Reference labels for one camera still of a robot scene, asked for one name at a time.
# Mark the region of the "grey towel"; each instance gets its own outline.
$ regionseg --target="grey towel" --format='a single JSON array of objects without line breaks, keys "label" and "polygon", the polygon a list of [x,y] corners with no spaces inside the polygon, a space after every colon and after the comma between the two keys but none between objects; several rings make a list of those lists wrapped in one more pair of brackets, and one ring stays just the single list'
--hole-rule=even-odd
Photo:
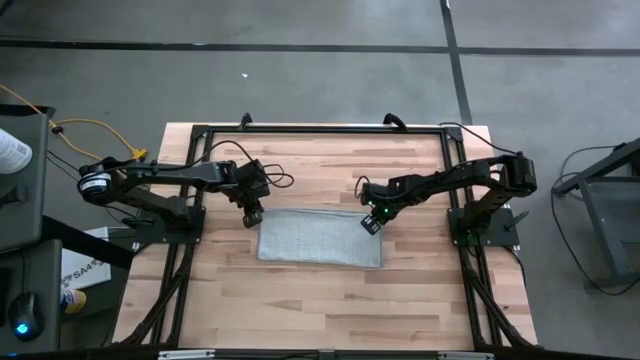
[{"label": "grey towel", "polygon": [[370,235],[367,214],[314,209],[273,209],[262,214],[258,259],[382,267],[382,230]]}]

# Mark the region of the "wooden table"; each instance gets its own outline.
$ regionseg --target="wooden table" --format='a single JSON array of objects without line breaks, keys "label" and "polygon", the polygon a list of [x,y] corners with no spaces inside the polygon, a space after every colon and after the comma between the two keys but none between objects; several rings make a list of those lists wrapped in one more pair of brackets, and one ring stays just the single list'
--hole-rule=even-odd
[{"label": "wooden table", "polygon": [[[184,164],[192,125],[167,124],[160,162]],[[489,138],[486,127],[473,130]],[[214,142],[223,139],[238,141],[263,164],[281,164],[295,177],[291,188],[271,189],[262,201],[267,209],[366,212],[353,195],[360,175],[386,184],[393,176],[444,169],[440,140],[433,135],[217,134]],[[493,156],[489,146],[468,133],[464,143],[469,159]],[[233,145],[216,148],[213,159],[246,162]],[[153,190],[163,196],[178,193],[175,186]],[[474,191],[481,196],[485,189]],[[205,234],[194,257],[181,347],[472,348],[458,253],[445,217],[447,194],[403,210],[386,226],[384,268],[379,270],[258,261],[257,229],[243,227],[241,210],[219,194],[206,194],[204,204]],[[152,245],[135,258],[114,341],[129,335],[156,300],[167,248]],[[535,343],[517,262],[502,248],[486,250],[497,303]],[[172,308],[169,304],[165,335]],[[484,307],[479,312],[489,340]]]}]

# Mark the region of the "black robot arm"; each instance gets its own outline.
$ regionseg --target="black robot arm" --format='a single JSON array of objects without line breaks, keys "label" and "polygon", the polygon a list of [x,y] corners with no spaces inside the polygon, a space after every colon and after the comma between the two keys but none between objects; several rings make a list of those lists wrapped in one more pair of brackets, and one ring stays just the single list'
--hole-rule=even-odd
[{"label": "black robot arm", "polygon": [[157,214],[168,232],[185,232],[193,226],[194,211],[184,197],[162,197],[140,185],[187,185],[210,193],[221,192],[244,210],[244,226],[262,221],[259,198],[269,195],[268,179],[258,160],[237,167],[233,161],[203,162],[193,166],[176,166],[120,162],[105,158],[80,168],[78,191],[85,201],[105,206],[120,202]]},{"label": "black robot arm", "polygon": [[[502,168],[491,170],[494,165]],[[495,179],[491,175],[497,171],[499,178]],[[521,153],[502,155],[458,164],[429,176],[412,174],[392,178],[386,186],[365,183],[359,195],[360,203],[371,207],[371,215],[361,224],[370,234],[375,234],[405,207],[425,202],[434,194],[473,185],[490,190],[480,200],[465,205],[459,226],[482,232],[491,215],[512,197],[525,197],[536,190],[533,162]]]}]

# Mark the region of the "yellow cable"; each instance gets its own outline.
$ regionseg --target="yellow cable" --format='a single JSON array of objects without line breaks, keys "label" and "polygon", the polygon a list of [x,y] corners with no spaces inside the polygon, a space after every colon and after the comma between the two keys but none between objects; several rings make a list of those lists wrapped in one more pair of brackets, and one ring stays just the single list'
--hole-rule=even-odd
[{"label": "yellow cable", "polygon": [[[9,89],[8,87],[6,87],[6,86],[4,86],[4,85],[2,85],[2,84],[0,84],[0,88],[2,88],[4,91],[8,92],[9,94],[11,94],[11,95],[15,96],[16,98],[20,99],[22,102],[24,102],[24,103],[25,103],[25,104],[27,104],[29,107],[31,107],[31,109],[33,109],[33,111],[35,111],[36,113],[38,113],[38,114],[42,114],[42,112],[41,112],[40,110],[38,110],[38,108],[37,108],[37,107],[33,106],[33,104],[31,104],[29,101],[27,101],[27,100],[26,100],[25,98],[23,98],[22,96],[20,96],[20,95],[16,94],[13,90]],[[147,149],[136,149],[136,148],[134,148],[133,146],[131,146],[131,144],[129,144],[129,143],[127,142],[127,140],[125,140],[125,138],[124,138],[122,135],[120,135],[120,133],[119,133],[119,132],[117,132],[114,128],[112,128],[111,126],[109,126],[108,124],[106,124],[106,123],[104,123],[104,122],[102,122],[102,121],[93,120],[93,119],[65,119],[65,120],[60,120],[60,121],[58,121],[57,123],[54,123],[53,121],[49,120],[49,126],[50,126],[51,128],[54,128],[54,127],[56,127],[56,126],[58,126],[58,125],[60,125],[60,124],[65,124],[65,123],[80,123],[80,122],[82,122],[82,123],[90,123],[90,124],[99,125],[99,126],[102,126],[102,127],[106,128],[107,130],[111,131],[111,133],[112,133],[113,135],[115,135],[116,137],[118,137],[118,138],[122,141],[122,143],[123,143],[127,148],[129,148],[129,150],[131,151],[131,154],[133,155],[133,159],[138,159],[138,158],[146,157],[146,156],[147,156],[147,153],[148,153],[148,152],[147,152]],[[67,145],[68,145],[70,148],[72,148],[73,150],[75,150],[75,151],[77,151],[77,152],[79,152],[79,153],[81,153],[81,154],[84,154],[84,155],[86,155],[86,156],[89,156],[89,157],[91,157],[91,158],[94,158],[94,159],[96,159],[96,160],[98,160],[98,161],[102,160],[102,158],[98,157],[97,155],[94,155],[94,154],[92,154],[92,153],[90,153],[90,152],[88,152],[88,151],[82,150],[82,149],[78,148],[77,146],[73,145],[73,144],[71,143],[71,141],[69,141],[69,139],[68,139],[68,138],[67,138],[63,133],[58,133],[57,135],[59,135],[59,136],[64,140],[64,142],[66,142],[66,143],[67,143]]]}]

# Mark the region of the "grey floor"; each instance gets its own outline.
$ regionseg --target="grey floor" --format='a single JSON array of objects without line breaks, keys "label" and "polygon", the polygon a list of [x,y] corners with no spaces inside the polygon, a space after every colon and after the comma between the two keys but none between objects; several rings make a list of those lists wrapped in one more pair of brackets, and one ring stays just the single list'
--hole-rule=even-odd
[{"label": "grey floor", "polygon": [[[640,48],[638,1],[450,0],[450,6],[463,46]],[[199,43],[446,45],[443,29],[438,0],[20,0],[0,18],[4,35]],[[462,56],[461,62],[474,124],[488,125],[496,144],[536,161],[538,192],[512,207],[531,212],[519,232],[540,344],[637,357],[640,286],[615,298],[585,292],[553,223],[549,189],[572,150],[639,136],[640,57]],[[55,106],[57,119],[107,121],[152,156],[167,122],[239,121],[244,112],[260,122],[378,123],[387,112],[416,124],[460,119],[449,56],[438,54],[4,48],[0,79],[33,102]],[[15,102],[5,94],[0,101]],[[79,125],[67,134],[100,155],[128,156],[99,129]],[[76,165],[87,162],[56,139],[50,144]],[[605,154],[581,154],[569,170]],[[59,170],[47,175],[47,213],[80,228],[117,224],[85,204]],[[583,206],[562,200],[558,212],[595,276],[601,257]]]}]

